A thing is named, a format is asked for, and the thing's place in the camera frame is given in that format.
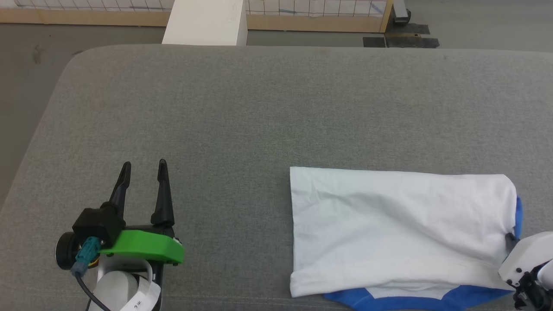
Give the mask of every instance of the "wooden frame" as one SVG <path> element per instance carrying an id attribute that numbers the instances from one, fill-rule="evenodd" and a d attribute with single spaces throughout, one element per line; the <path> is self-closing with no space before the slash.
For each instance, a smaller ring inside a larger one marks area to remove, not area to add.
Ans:
<path id="1" fill-rule="evenodd" d="M 305 17 L 280 15 L 247 15 L 251 30 L 298 30 L 313 32 L 386 31 L 392 0 L 388 0 L 383 18 L 376 17 Z M 55 11 L 33 9 L 0 9 L 0 23 L 117 25 L 166 27 L 169 12 Z"/>

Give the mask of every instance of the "label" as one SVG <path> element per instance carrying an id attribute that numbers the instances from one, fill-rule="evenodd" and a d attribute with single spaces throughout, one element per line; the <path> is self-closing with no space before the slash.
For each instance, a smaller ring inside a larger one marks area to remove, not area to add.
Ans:
<path id="1" fill-rule="evenodd" d="M 121 311 L 152 311 L 158 302 L 161 288 L 154 282 L 140 277 L 137 293 L 127 302 Z"/>

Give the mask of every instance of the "black cable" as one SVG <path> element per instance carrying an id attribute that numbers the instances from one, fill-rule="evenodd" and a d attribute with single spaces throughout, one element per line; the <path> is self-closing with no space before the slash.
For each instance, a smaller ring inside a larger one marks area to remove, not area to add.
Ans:
<path id="1" fill-rule="evenodd" d="M 76 272 L 75 278 L 77 279 L 77 283 L 81 286 L 82 290 L 85 292 L 85 294 L 94 302 L 100 309 L 103 311 L 110 311 L 106 305 L 104 305 L 94 294 L 86 287 L 86 284 L 82 281 L 81 274 Z"/>

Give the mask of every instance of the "folded t-shirt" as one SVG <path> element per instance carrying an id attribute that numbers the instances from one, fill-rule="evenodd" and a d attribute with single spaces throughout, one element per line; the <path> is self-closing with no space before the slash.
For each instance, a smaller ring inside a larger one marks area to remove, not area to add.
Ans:
<path id="1" fill-rule="evenodd" d="M 290 184 L 293 297 L 442 311 L 512 290 L 498 269 L 521 205 L 505 175 L 292 167 Z"/>

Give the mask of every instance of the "blue trim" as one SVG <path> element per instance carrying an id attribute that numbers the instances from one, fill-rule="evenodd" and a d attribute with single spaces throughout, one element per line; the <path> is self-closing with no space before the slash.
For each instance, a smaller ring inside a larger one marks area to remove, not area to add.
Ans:
<path id="1" fill-rule="evenodd" d="M 325 298 L 343 303 L 356 311 L 389 311 L 420 309 L 429 311 L 464 311 L 512 291 L 479 286 L 462 285 L 442 299 L 423 297 L 383 297 L 375 299 L 366 289 L 356 288 L 325 294 Z"/>
<path id="2" fill-rule="evenodd" d="M 522 210 L 522 200 L 520 197 L 517 196 L 517 209 L 515 210 L 515 237 L 517 239 L 520 239 L 520 235 L 522 234 L 522 217 L 523 216 L 523 210 Z"/>

